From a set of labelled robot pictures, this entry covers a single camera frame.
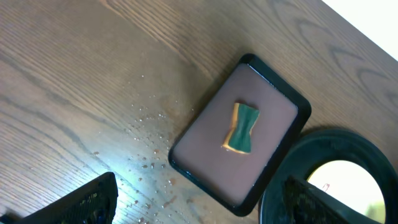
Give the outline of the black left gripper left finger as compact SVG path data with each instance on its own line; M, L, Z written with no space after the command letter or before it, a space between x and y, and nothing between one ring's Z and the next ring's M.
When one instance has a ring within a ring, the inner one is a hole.
M61 199L17 221L17 224L112 224L118 186L105 172Z

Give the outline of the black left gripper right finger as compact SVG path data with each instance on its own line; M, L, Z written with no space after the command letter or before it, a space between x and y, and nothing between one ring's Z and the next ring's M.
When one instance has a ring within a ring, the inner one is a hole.
M291 223L375 223L314 185L293 176L284 182L284 206Z

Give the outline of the yellow plate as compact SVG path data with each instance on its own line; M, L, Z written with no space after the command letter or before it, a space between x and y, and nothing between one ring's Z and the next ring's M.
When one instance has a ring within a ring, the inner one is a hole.
M356 212L376 221L386 221L382 191L374 177L350 161L330 161L315 169L307 181Z

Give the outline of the orange green scrub sponge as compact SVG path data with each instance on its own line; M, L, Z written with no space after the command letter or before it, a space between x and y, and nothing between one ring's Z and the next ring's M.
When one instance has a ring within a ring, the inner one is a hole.
M238 154L250 154L251 133L259 115L258 109L243 103L235 103L230 129L222 147Z

